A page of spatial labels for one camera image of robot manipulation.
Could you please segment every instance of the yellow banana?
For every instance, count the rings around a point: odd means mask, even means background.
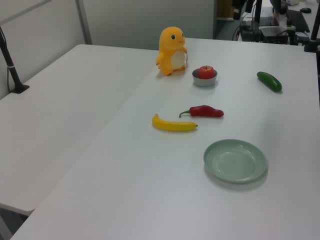
[[[198,126],[191,121],[165,121],[160,119],[158,114],[152,118],[152,125],[158,129],[168,131],[191,131]]]

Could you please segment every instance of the red apple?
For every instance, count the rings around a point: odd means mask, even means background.
[[[199,79],[212,79],[216,75],[216,72],[212,66],[202,66],[198,72]]]

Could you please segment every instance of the green plate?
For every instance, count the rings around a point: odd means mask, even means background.
[[[253,181],[267,169],[267,160],[256,146],[235,139],[211,144],[205,150],[203,159],[214,176],[229,183]]]

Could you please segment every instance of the yellow plush toy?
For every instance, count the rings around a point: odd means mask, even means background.
[[[164,75],[171,75],[174,70],[185,69],[185,36],[180,28],[170,26],[160,35],[159,55],[155,60],[158,69]]]

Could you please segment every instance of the cucumber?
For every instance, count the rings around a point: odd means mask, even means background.
[[[272,91],[278,93],[282,90],[281,83],[271,74],[259,71],[256,75],[258,76],[258,79]]]

